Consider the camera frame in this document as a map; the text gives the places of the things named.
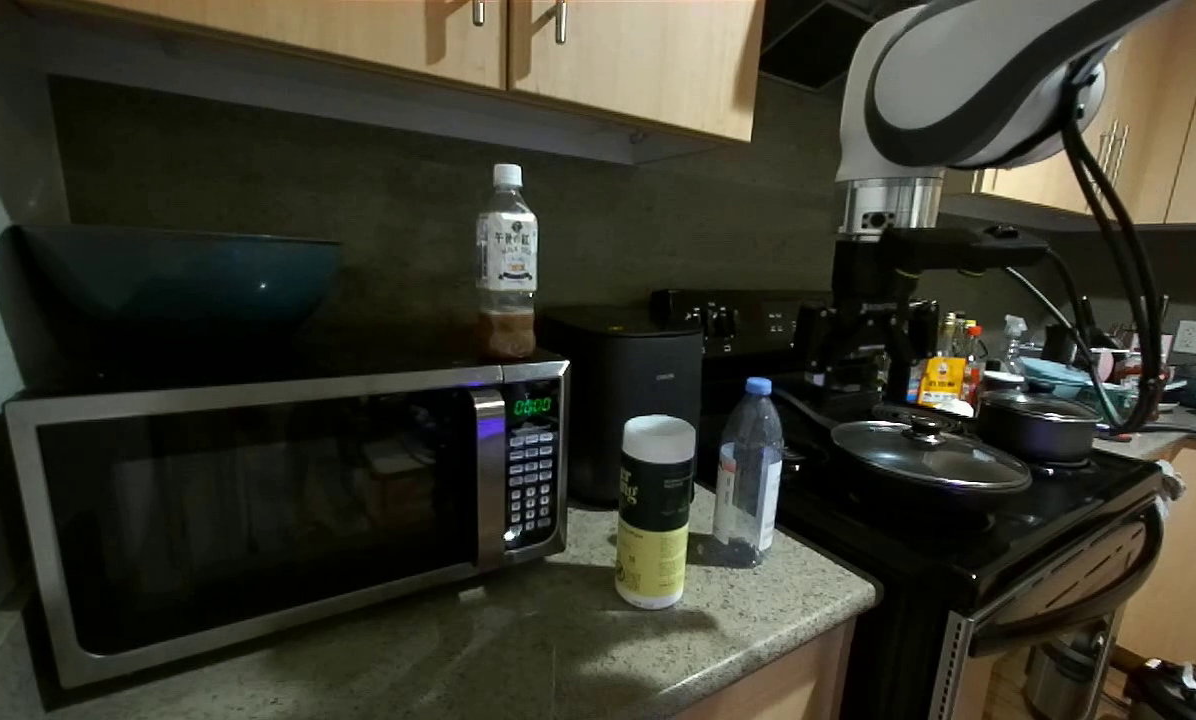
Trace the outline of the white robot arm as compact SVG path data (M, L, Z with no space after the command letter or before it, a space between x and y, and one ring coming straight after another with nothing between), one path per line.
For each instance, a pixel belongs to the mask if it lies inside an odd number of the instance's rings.
M831 373L882 351L888 402L916 393L912 278L1037 265L1050 246L1010 227L945 227L956 167L1072 152L1104 92L1104 56L1165 0L919 0L876 20L841 104L846 227L831 260Z

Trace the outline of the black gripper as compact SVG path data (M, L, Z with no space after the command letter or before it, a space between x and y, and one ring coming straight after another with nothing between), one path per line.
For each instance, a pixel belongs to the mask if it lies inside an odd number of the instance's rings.
M841 240L831 258L838 381L861 381L884 402L912 398L912 373L936 351L936 310L916 303L919 271L993 271L1040 265L1050 246L1015 227L884 227L876 240Z

